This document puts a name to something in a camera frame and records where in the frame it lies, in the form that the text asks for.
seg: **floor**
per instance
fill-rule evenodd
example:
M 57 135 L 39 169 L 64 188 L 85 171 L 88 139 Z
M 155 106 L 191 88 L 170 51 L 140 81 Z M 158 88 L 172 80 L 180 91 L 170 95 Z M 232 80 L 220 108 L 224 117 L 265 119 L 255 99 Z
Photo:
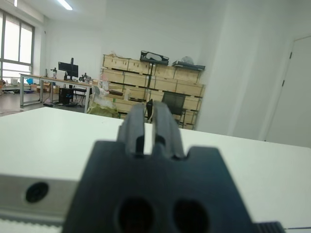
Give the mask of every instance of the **floor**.
M 49 93 L 43 94 L 43 100 L 46 100 L 49 98 Z M 24 101 L 31 101 L 31 100 L 39 100 L 40 95 L 39 93 L 33 93 L 33 94 L 24 94 Z M 54 100 L 58 99 L 58 95 L 53 96 Z M 6 116 L 9 114 L 15 114 L 22 111 L 28 111 L 32 109 L 42 108 L 45 107 L 43 103 L 34 103 L 34 104 L 28 104 L 24 106 L 23 108 L 19 105 L 19 94 L 5 94 L 2 93 L 0 95 L 0 117 Z M 69 111 L 75 111 L 75 112 L 84 112 L 84 107 L 65 107 L 65 106 L 53 106 L 53 108 L 58 109 L 64 109 Z

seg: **computer monitor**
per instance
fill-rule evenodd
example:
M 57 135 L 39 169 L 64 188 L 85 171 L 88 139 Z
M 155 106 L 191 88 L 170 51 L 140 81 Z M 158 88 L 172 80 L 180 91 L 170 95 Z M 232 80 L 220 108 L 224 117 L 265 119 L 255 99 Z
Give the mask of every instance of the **computer monitor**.
M 72 79 L 72 77 L 79 77 L 79 70 L 78 70 L 78 66 L 72 64 L 68 64 L 68 63 L 63 63 L 63 62 L 59 62 L 58 63 L 58 70 L 63 70 L 66 71 L 68 76 L 70 76 L 70 79 Z

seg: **window frame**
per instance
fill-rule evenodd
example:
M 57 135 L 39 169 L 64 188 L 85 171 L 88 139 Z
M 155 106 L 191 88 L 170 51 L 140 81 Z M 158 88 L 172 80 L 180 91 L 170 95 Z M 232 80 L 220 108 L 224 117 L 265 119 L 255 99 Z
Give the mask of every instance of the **window frame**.
M 0 9 L 0 13 L 2 13 L 2 34 L 0 35 L 1 40 L 1 57 L 0 57 L 0 80 L 3 79 L 3 63 L 12 63 L 17 65 L 29 66 L 30 67 L 30 74 L 33 74 L 34 71 L 34 50 L 35 50 L 35 27 L 24 20 Z M 13 17 L 19 21 L 19 45 L 18 45 L 18 61 L 9 60 L 4 58 L 4 43 L 5 43 L 5 24 L 6 24 L 6 17 Z M 20 62 L 20 40 L 21 40 L 21 28 L 22 24 L 25 24 L 32 28 L 32 46 L 31 46 L 31 61 L 30 63 Z

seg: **white table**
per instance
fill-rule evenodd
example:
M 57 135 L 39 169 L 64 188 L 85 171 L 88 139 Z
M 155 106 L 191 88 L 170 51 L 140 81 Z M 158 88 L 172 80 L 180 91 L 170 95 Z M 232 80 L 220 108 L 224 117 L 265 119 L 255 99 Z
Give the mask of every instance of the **white table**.
M 39 80 L 39 83 L 40 83 L 40 101 L 38 101 L 38 100 L 32 100 L 32 101 L 27 101 L 27 102 L 24 101 L 24 79 Z M 31 74 L 20 74 L 20 88 L 19 88 L 20 89 L 20 106 L 24 106 L 25 104 L 43 102 L 43 82 L 63 83 L 63 84 L 69 84 L 69 85 L 74 85 L 74 86 L 86 88 L 86 103 L 85 103 L 85 107 L 84 107 L 84 113 L 87 112 L 89 94 L 90 94 L 90 89 L 91 89 L 92 85 L 90 85 L 88 83 L 79 83 L 79 82 L 73 82 L 70 80 L 53 79 L 53 78 L 31 75 Z M 51 85 L 51 99 L 53 101 L 53 86 L 52 85 Z
M 79 180 L 97 140 L 114 141 L 122 120 L 40 108 L 0 117 L 0 173 Z M 152 125 L 145 124 L 145 152 Z M 311 149 L 181 130 L 184 150 L 217 147 L 254 222 L 311 226 Z

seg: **computer tower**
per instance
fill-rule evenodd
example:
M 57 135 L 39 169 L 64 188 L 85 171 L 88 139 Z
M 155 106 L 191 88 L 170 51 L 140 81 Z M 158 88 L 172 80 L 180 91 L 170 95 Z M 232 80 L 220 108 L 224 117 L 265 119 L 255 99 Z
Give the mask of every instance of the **computer tower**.
M 59 103 L 69 104 L 70 100 L 73 99 L 73 89 L 60 88 L 58 97 L 59 97 Z

